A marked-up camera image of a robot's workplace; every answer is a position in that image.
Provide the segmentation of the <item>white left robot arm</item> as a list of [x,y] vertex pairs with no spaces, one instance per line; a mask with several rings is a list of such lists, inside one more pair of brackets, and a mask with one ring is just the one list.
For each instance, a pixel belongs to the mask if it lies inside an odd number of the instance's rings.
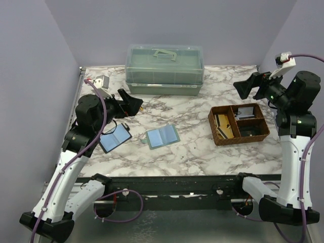
[[67,132],[55,172],[40,201],[19,222],[32,234],[53,242],[66,242],[77,217],[96,199],[113,192],[112,179],[95,174],[73,198],[72,188],[103,133],[113,119],[135,116],[143,100],[118,90],[121,100],[103,98],[97,92],[79,98],[76,119]]

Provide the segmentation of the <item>light green card holder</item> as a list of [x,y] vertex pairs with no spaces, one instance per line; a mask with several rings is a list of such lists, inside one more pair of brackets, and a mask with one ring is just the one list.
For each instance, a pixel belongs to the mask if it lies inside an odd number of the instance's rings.
[[180,137],[174,125],[153,129],[145,132],[145,138],[140,140],[148,144],[151,150],[180,142]]

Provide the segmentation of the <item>silver grey card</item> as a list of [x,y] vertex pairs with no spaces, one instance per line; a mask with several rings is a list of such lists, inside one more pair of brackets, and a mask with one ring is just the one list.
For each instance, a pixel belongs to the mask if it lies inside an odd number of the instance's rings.
[[239,107],[236,114],[234,115],[236,120],[255,118],[254,107]]

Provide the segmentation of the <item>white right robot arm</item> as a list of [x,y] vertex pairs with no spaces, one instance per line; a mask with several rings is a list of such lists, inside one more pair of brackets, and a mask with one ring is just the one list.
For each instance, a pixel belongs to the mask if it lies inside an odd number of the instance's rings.
[[320,77],[299,71],[290,85],[270,72],[254,72],[247,80],[234,82],[241,99],[258,88],[255,100],[266,98],[277,109],[276,125],[282,148],[281,182],[278,193],[271,191],[256,176],[245,176],[242,188],[258,203],[261,220],[302,225],[317,223],[319,212],[312,209],[309,192],[310,157],[316,138],[317,121],[309,111],[320,92]]

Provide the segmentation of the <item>gold magnetic stripe card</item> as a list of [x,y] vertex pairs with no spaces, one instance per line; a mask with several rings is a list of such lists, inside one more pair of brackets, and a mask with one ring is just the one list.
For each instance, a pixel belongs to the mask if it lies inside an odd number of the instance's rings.
[[225,121],[225,124],[221,128],[216,128],[216,131],[219,135],[220,138],[222,139],[231,139],[234,137],[231,125],[229,123],[228,116],[226,114],[223,114],[224,118],[223,120]]

